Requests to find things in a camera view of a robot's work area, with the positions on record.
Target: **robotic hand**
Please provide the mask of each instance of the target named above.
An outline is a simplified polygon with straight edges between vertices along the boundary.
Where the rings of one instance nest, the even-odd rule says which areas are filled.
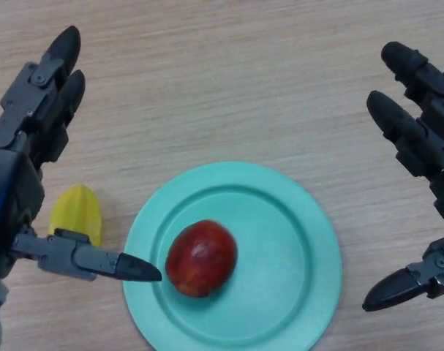
[[[415,177],[426,177],[436,197],[434,206],[444,219],[444,73],[428,58],[398,42],[381,53],[386,66],[404,84],[405,96],[422,114],[416,120],[386,95],[372,91],[366,105],[375,123],[397,149],[396,158]],[[431,243],[422,261],[411,263],[377,283],[363,309],[385,309],[426,293],[444,294],[444,238]]]
[[[139,282],[162,279],[152,264],[101,250],[82,233],[58,228],[54,235],[38,238],[31,227],[45,196],[41,166],[57,161],[64,150],[67,127],[85,92],[83,73],[71,74],[79,52],[80,33],[71,26],[39,64],[25,64],[1,100],[0,307],[8,292],[1,279],[19,258],[37,260],[44,271],[88,281],[97,274]]]

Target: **metal screw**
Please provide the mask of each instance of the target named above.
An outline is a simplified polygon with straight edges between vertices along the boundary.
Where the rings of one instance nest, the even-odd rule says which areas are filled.
[[[437,257],[435,263],[438,268],[444,268],[444,256]]]
[[[419,272],[419,271],[411,271],[410,274],[412,274],[412,276],[413,276],[415,279],[420,278],[420,272]]]
[[[43,77],[42,75],[37,75],[34,78],[34,81],[38,84],[44,83],[45,82],[45,77]]]

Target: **robotic finger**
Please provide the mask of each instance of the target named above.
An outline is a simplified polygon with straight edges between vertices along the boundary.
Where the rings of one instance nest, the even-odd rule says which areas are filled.
[[[397,160],[412,176],[429,180],[434,206],[444,219],[444,73],[399,42],[388,43],[381,57],[422,114],[414,119],[379,91],[370,93],[366,106],[383,136],[396,146]],[[444,294],[444,238],[429,245],[421,262],[378,282],[366,296],[363,309],[385,309],[423,293],[429,298]]]

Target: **plate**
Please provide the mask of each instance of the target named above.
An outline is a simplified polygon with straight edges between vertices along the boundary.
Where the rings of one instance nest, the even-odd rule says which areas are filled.
[[[168,281],[165,260],[202,219],[230,231],[238,262],[217,294],[189,298]],[[342,260],[328,217],[295,181],[260,165],[216,163],[174,178],[144,205],[124,251],[162,272],[162,282],[124,282],[130,314],[158,351],[310,350],[339,302]]]

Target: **plate rim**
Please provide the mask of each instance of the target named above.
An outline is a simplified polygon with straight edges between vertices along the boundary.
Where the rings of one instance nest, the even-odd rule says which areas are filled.
[[[210,172],[211,177],[201,177],[205,179],[205,181],[203,181],[202,184],[191,184],[191,180],[197,178],[195,176],[200,176],[200,174],[204,174],[206,172]],[[254,179],[247,178],[247,175],[258,176],[258,177],[255,177]],[[157,234],[157,231],[153,230],[153,233],[148,236],[149,240],[151,238],[150,240],[151,245],[148,245],[148,247],[145,247],[145,249],[136,252],[135,246],[132,247],[132,242],[136,240],[135,239],[136,235],[133,235],[133,233],[136,233],[137,227],[142,226],[140,223],[143,222],[145,224],[146,222],[149,221],[156,222],[156,220],[151,221],[150,219],[155,218],[155,215],[157,215],[157,213],[159,212],[161,216],[161,212],[163,212],[163,209],[168,206],[168,203],[173,204],[172,208],[176,207],[180,203],[180,201],[184,200],[184,198],[192,194],[192,189],[195,189],[195,187],[197,187],[197,189],[199,189],[200,191],[201,189],[206,189],[208,186],[213,187],[220,184],[226,185],[227,179],[230,178],[233,179],[231,183],[237,180],[245,186],[257,188],[259,190],[262,190],[263,192],[266,192],[266,186],[269,185],[269,180],[271,179],[274,179],[275,181],[280,181],[285,184],[285,186],[282,186],[281,188],[287,189],[286,192],[285,190],[280,191],[279,187],[276,187],[272,189],[268,188],[267,193],[269,193],[271,196],[275,197],[276,199],[280,200],[282,204],[285,205],[295,215],[296,220],[304,227],[305,236],[308,237],[307,240],[312,250],[311,255],[312,255],[313,265],[315,265],[316,262],[319,267],[323,267],[324,262],[321,262],[321,260],[315,261],[315,257],[317,257],[320,254],[318,252],[318,246],[317,246],[319,238],[314,238],[311,236],[312,227],[319,226],[320,229],[322,228],[322,230],[319,230],[319,232],[321,233],[321,235],[326,235],[326,238],[330,240],[329,244],[326,247],[326,253],[329,259],[325,261],[328,261],[330,263],[334,261],[334,264],[328,264],[329,267],[326,267],[327,269],[325,271],[328,272],[327,274],[328,277],[326,277],[324,274],[320,275],[315,274],[317,267],[316,266],[313,267],[312,283],[311,283],[312,287],[309,288],[309,290],[322,289],[319,290],[319,293],[322,295],[327,295],[326,302],[320,303],[318,298],[315,298],[316,301],[313,300],[313,302],[311,302],[311,299],[314,298],[313,296],[314,293],[310,291],[307,296],[307,298],[309,299],[308,303],[305,303],[306,306],[304,307],[306,311],[302,311],[302,313],[306,313],[308,312],[308,309],[314,310],[316,308],[317,310],[315,311],[316,313],[314,314],[314,317],[311,318],[312,321],[307,323],[309,325],[314,325],[314,327],[312,328],[311,326],[304,325],[304,327],[301,329],[301,332],[304,333],[304,335],[308,336],[308,338],[306,338],[308,339],[308,341],[305,342],[303,338],[301,343],[302,345],[299,345],[300,348],[298,349],[310,350],[327,330],[332,319],[334,318],[335,311],[339,304],[339,300],[342,294],[342,274],[343,274],[342,254],[340,252],[339,242],[336,237],[334,228],[332,227],[332,223],[328,218],[327,214],[325,213],[325,211],[321,208],[320,204],[316,201],[316,199],[313,198],[313,196],[308,191],[305,190],[305,188],[303,188],[300,184],[295,182],[292,178],[288,177],[284,173],[281,173],[278,170],[263,165],[248,163],[248,162],[216,162],[186,170],[185,172],[179,174],[169,182],[163,184],[146,201],[144,206],[140,209],[138,215],[135,217],[134,222],[132,223],[132,226],[129,230],[129,235],[126,239],[124,252],[137,255],[138,257],[141,257],[145,260],[149,260],[149,258],[151,257],[151,251],[153,250],[152,246],[154,245],[155,235]],[[177,195],[175,196],[175,192],[173,192],[172,188],[179,187],[181,184],[184,183],[186,183],[187,185],[184,191],[178,192]],[[293,190],[298,195],[300,195],[298,196],[297,199],[293,199],[292,194],[289,193]],[[292,203],[295,204],[295,202],[297,202],[297,205],[299,205],[300,203],[304,203],[307,204],[308,206],[306,208],[302,208],[301,209],[302,212],[299,214],[298,210],[291,208]],[[304,218],[306,217],[313,218],[313,221],[305,222]],[[325,286],[325,284],[328,283],[328,278],[333,280],[333,287],[334,287],[333,289]],[[157,297],[154,294],[154,289],[152,286],[153,284],[156,283],[149,283],[142,285],[141,283],[135,283],[135,282],[123,282],[124,298],[129,313],[131,314],[132,320],[136,325],[136,327],[138,328],[141,335],[144,337],[144,339],[147,340],[147,342],[152,347],[155,347],[156,350],[159,350],[157,347],[162,347],[161,345],[162,342],[160,342],[158,339],[167,339],[165,338],[165,334],[169,332],[168,326],[170,325],[173,327],[176,334],[180,336],[179,340],[177,341],[178,346],[180,347],[179,350],[194,350],[194,351],[226,350],[225,347],[210,347],[207,345],[207,343],[201,342],[200,340],[188,336],[177,325],[173,324],[173,322],[168,318],[168,316],[161,309],[158,308],[159,303]],[[132,298],[132,289],[134,289],[137,285],[139,285],[138,289],[141,291],[141,295],[144,295],[147,299],[150,300],[145,302],[146,308],[141,307],[143,309],[146,309],[146,312],[143,312],[142,314],[138,312],[137,307],[133,307],[135,306],[135,302],[133,301],[134,299]],[[163,316],[163,319],[167,320],[167,323],[155,323],[155,318],[147,317],[148,315],[154,316],[154,314],[161,314]],[[298,324],[298,319],[301,319],[299,315],[300,314],[298,313],[297,316],[293,318],[291,324],[285,328],[286,331],[288,331],[288,329],[295,329],[294,326]],[[162,333],[161,330],[158,329],[161,327],[166,329],[164,333]],[[284,335],[283,339],[289,340],[290,337],[288,335],[290,334],[294,335],[294,333],[292,333],[291,330],[290,332],[283,333]],[[279,337],[282,338],[281,336],[277,336],[272,339],[276,340]],[[180,339],[185,339],[187,343],[186,347],[188,347],[187,349],[181,348],[182,345],[185,343]],[[246,347],[237,347],[237,350],[259,350],[259,351],[272,350],[271,343],[272,341],[267,342],[267,344],[265,344],[266,347],[263,347],[262,343]]]

